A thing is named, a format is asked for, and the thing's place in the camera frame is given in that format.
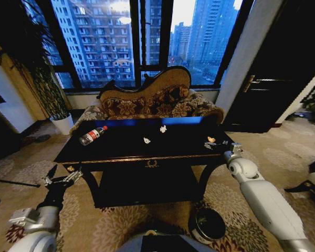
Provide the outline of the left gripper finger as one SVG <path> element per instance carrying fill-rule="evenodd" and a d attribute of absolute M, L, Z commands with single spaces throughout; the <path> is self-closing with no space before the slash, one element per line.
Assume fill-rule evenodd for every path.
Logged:
<path fill-rule="evenodd" d="M 66 167 L 66 170 L 69 172 L 69 175 L 66 176 L 62 181 L 65 183 L 69 182 L 76 183 L 83 176 L 83 172 L 81 169 L 82 169 L 81 162 Z"/>
<path fill-rule="evenodd" d="M 43 178 L 45 185 L 50 185 L 52 183 L 52 179 L 56 173 L 57 164 L 55 164 L 47 173 L 47 175 Z"/>

